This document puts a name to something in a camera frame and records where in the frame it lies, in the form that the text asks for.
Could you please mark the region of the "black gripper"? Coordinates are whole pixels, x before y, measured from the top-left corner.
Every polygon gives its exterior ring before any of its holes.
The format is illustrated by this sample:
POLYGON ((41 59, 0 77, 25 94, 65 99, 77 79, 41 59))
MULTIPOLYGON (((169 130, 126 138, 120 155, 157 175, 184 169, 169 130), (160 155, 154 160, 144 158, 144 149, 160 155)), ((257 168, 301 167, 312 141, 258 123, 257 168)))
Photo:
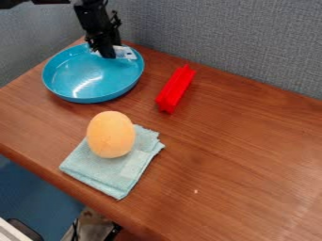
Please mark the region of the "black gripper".
POLYGON ((93 51, 99 51, 105 58, 116 58, 114 45, 122 45, 118 30, 122 20, 116 10, 109 16, 106 7, 106 3, 75 3, 75 14, 93 51))

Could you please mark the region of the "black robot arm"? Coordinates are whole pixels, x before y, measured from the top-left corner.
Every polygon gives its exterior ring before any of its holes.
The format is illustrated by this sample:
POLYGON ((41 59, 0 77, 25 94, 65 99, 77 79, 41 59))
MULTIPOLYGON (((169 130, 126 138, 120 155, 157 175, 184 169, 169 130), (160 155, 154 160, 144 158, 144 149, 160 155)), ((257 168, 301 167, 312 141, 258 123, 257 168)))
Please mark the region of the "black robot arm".
MULTIPOLYGON (((11 9, 26 2, 35 5, 67 5, 73 0, 0 0, 0 9, 11 9)), ((109 0, 77 0, 74 10, 91 50, 99 52, 103 58, 116 58, 116 46, 122 45, 118 30, 122 20, 116 10, 109 15, 107 5, 109 0)))

